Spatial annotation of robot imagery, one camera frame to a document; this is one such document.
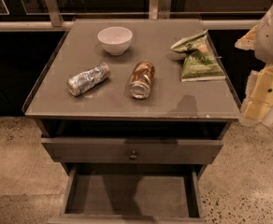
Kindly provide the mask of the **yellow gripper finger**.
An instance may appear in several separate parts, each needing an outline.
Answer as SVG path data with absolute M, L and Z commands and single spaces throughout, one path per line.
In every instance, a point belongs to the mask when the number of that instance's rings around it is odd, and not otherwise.
M 242 36 L 235 43 L 235 47 L 237 49 L 243 49 L 243 50 L 254 50 L 256 31 L 257 31 L 257 26 L 253 26 L 248 33 Z
M 245 93 L 239 121 L 262 122 L 273 106 L 273 64 L 267 64 L 260 72 L 251 71 Z

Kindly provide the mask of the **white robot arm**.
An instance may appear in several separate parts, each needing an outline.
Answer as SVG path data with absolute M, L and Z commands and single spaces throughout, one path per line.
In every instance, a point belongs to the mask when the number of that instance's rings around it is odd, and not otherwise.
M 241 105 L 239 122 L 246 126 L 273 123 L 273 5 L 257 25 L 235 44 L 238 49 L 253 50 L 265 67 L 251 71 L 246 86 L 246 97 Z

